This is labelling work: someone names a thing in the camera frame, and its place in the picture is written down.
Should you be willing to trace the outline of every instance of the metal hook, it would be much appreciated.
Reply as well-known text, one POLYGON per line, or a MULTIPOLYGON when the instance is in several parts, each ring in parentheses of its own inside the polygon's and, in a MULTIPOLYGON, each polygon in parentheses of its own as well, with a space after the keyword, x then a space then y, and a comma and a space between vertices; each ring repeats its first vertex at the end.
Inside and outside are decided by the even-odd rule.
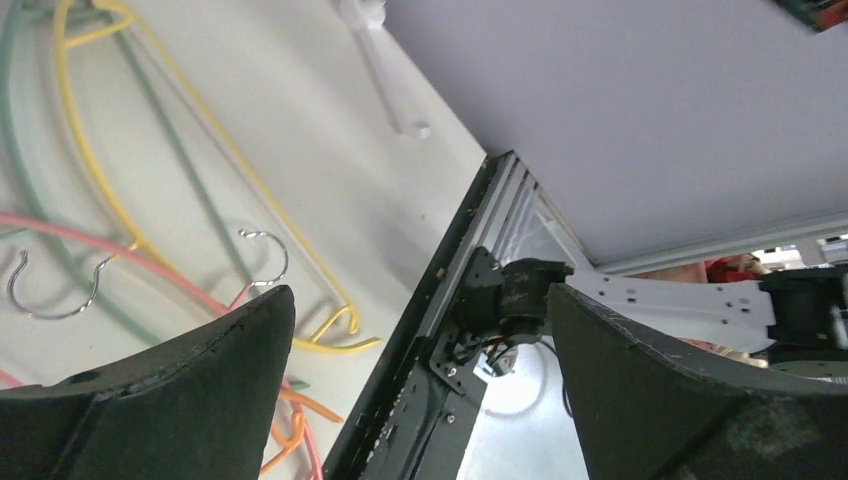
POLYGON ((21 273, 24 271, 24 268, 26 268, 27 264, 29 263, 29 252, 27 250, 21 250, 20 255, 21 263, 18 265, 18 268, 16 268, 15 271, 12 272, 12 276, 9 277, 9 283, 6 285, 6 293, 9 295, 9 301, 12 302, 12 305, 14 305, 19 312, 25 314, 29 318, 35 318, 38 320, 64 320, 68 317, 73 317, 74 315, 82 313, 83 311, 85 311, 86 308, 90 307, 91 304, 94 303, 94 298, 97 297, 97 291, 100 288, 100 271, 103 270, 103 267, 105 267, 107 263, 111 262, 112 259, 115 258, 113 255, 107 258, 106 260, 98 263, 97 266, 94 268, 94 282, 92 285, 91 295, 88 296, 88 299, 82 305, 67 313, 62 313, 58 315, 48 315, 44 313, 34 312, 28 309, 27 307, 23 306, 21 302, 18 301, 17 297, 15 297, 15 284, 18 281, 18 277, 21 276, 21 273))
POLYGON ((285 276, 286 272, 289 270, 289 250, 288 250, 288 248, 286 248, 286 244, 283 243, 282 240, 280 240, 280 237, 274 235, 271 232, 265 232, 265 231, 261 231, 261 230, 252 231, 252 232, 248 232, 247 230, 239 230, 238 234, 241 235, 243 238, 248 238, 248 239, 257 238, 257 237, 268 237, 268 238, 270 238, 271 240, 274 241, 274 243, 279 245, 280 248, 283 250, 283 257, 286 260, 285 265, 283 265, 283 270, 280 272, 279 275, 272 278, 271 280, 258 280, 258 281, 251 282, 250 285, 253 286, 253 287, 270 287, 271 285, 274 285, 275 283, 282 280, 283 276, 285 276))

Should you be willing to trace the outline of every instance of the white plastic object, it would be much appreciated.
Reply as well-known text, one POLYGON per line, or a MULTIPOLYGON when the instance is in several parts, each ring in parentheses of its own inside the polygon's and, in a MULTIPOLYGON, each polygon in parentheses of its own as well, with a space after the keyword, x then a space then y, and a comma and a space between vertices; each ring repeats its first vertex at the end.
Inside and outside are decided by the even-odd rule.
POLYGON ((392 37, 383 27, 386 21, 385 3, 385 0, 340 0, 339 14, 362 40, 398 131, 422 140, 430 136, 430 123, 424 119, 420 107, 409 93, 399 69, 392 68, 392 37))

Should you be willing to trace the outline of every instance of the red cloth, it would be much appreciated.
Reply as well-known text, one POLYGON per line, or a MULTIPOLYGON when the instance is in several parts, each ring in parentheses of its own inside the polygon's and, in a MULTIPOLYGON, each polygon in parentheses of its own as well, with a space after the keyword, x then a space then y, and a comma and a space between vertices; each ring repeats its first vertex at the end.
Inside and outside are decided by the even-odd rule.
POLYGON ((738 267, 731 267, 728 262, 737 260, 739 255, 722 257, 718 260, 704 262, 707 266, 707 278, 710 283, 733 283, 745 280, 756 280, 757 275, 747 270, 739 271, 738 267))

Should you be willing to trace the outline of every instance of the white tabletop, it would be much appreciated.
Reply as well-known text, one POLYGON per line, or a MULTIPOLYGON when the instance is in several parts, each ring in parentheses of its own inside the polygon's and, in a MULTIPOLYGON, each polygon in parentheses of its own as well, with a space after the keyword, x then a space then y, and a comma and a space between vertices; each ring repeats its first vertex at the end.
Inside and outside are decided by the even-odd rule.
MULTIPOLYGON (((388 338, 484 158, 481 147, 400 49, 396 66, 409 80, 433 131, 424 141, 398 135, 333 2, 207 0, 202 7, 189 0, 129 3, 170 50, 354 299, 362 329, 352 340, 388 338)), ((6 4, 0 2, 0 8, 5 10, 6 4)), ((27 164, 54 221, 126 241, 93 194, 64 133, 50 76, 49 40, 47 25, 29 25, 16 45, 13 107, 27 164)), ((70 61, 87 133, 128 209, 190 279, 226 300, 238 289, 237 277, 209 234, 173 154, 157 136, 155 119, 113 42, 75 49, 70 61)), ((198 154, 198 170, 228 226, 276 228, 228 164, 215 157, 164 84, 155 85, 164 92, 169 114, 189 139, 192 153, 198 154)), ((0 159, 7 161, 5 153, 0 159)), ((25 211, 14 190, 16 180, 7 165, 0 167, 0 210, 25 211)), ((22 283, 42 274, 40 282, 32 280, 37 286, 22 284, 22 297, 57 310, 83 298, 79 292, 67 293, 70 280, 29 238, 2 244, 3 285, 16 258, 14 247, 22 246, 33 250, 31 276, 22 283)), ((251 251, 253 247, 245 245, 246 256, 262 272, 273 270, 272 247, 251 251)), ((86 254, 86 271, 104 258, 89 254, 90 249, 72 249, 86 254)), ((149 274, 115 263, 104 274, 104 284, 111 283, 107 292, 164 338, 208 320, 185 298, 163 296, 168 287, 149 274)), ((299 315, 308 317, 307 310, 320 303, 324 293, 310 286, 314 282, 305 265, 301 257, 293 257, 289 282, 299 315)), ((49 384, 145 347, 101 318, 105 315, 97 309, 45 324, 18 315, 4 300, 0 317, 0 368, 26 382, 49 384)), ((312 322, 306 331, 314 327, 312 322)), ((343 337, 338 332, 328 336, 343 337)), ((305 393, 346 416, 381 350, 346 357, 294 350, 287 374, 309 382, 305 393)), ((308 418, 326 456, 341 425, 311 414, 308 418)), ((266 453, 275 450, 272 445, 266 453)), ((266 478, 292 478, 302 472, 304 455, 292 455, 266 478)))

